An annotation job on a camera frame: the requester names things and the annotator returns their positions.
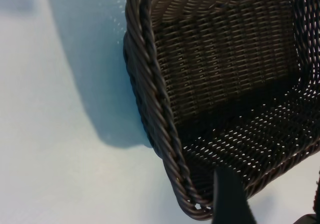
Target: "woven rattan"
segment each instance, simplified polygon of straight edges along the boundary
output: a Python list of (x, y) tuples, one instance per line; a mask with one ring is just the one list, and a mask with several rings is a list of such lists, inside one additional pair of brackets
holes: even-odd
[(127, 0), (124, 57), (177, 201), (212, 217), (213, 173), (248, 198), (320, 150), (320, 0)]

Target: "wicker basket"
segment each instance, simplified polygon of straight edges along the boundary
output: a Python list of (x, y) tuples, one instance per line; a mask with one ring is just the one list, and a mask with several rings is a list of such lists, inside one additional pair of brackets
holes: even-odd
[(127, 0), (124, 57), (182, 210), (212, 217), (216, 166), (249, 197), (320, 150), (320, 0)]

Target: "woven basket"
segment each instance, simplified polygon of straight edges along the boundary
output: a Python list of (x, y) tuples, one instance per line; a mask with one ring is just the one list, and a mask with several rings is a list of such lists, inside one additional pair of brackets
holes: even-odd
[(320, 0), (127, 0), (124, 57), (177, 201), (213, 215), (213, 173), (249, 197), (320, 150)]

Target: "white tabletop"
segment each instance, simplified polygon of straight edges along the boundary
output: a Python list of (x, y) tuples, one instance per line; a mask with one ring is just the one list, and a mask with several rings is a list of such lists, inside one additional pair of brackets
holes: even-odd
[[(195, 224), (143, 131), (125, 0), (0, 0), (0, 224)], [(320, 154), (250, 199), (259, 224), (312, 213)]]

